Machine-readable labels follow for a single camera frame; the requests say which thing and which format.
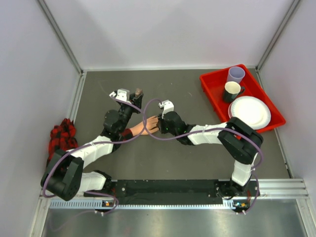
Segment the glitter nail polish bottle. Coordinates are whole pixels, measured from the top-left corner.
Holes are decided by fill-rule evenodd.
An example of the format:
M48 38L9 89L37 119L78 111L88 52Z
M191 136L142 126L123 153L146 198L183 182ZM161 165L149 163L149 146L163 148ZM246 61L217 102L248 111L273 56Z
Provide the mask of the glitter nail polish bottle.
M135 91L135 96L140 96L141 94L143 94L143 90L137 88L136 91Z

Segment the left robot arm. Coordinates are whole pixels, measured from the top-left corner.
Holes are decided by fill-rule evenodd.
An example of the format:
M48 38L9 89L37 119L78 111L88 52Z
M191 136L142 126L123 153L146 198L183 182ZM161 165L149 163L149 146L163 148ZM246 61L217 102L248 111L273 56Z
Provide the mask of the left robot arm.
M130 94L129 90L118 89L110 97L119 103L120 108L106 112L99 136L80 147L54 152L40 183L43 196L57 196L69 201L77 193L96 191L106 196L111 192L111 176L98 170L84 173L83 169L133 138L127 133L127 125L133 113L140 113L143 92L137 89Z

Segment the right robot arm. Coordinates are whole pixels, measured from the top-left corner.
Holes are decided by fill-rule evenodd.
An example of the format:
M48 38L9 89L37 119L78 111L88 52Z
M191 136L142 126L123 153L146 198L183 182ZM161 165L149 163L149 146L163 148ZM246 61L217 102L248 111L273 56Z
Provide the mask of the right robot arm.
M264 139L257 131L237 117L218 125L185 123L172 111L158 115L158 128L162 134L171 134L183 145L216 144L223 146L235 160L230 183L220 185L218 194L232 198L243 195L249 188L251 170Z

